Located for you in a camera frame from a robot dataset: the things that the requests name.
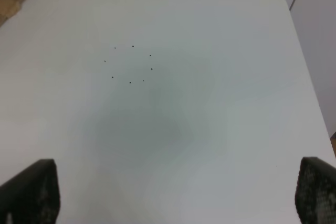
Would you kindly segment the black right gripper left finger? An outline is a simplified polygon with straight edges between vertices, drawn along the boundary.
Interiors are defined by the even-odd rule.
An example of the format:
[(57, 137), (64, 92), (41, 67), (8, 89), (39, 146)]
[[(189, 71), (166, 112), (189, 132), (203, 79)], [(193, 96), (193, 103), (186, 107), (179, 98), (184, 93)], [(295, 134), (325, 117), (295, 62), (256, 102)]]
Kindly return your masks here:
[(40, 159), (1, 185), (1, 223), (56, 223), (59, 212), (53, 159)]

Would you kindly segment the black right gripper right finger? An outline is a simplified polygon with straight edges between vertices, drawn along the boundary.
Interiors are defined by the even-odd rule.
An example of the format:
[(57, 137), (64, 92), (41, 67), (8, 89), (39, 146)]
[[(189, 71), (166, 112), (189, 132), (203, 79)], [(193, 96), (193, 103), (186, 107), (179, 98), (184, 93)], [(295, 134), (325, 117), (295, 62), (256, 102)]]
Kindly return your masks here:
[(301, 223), (335, 223), (335, 167), (317, 157), (304, 157), (295, 192)]

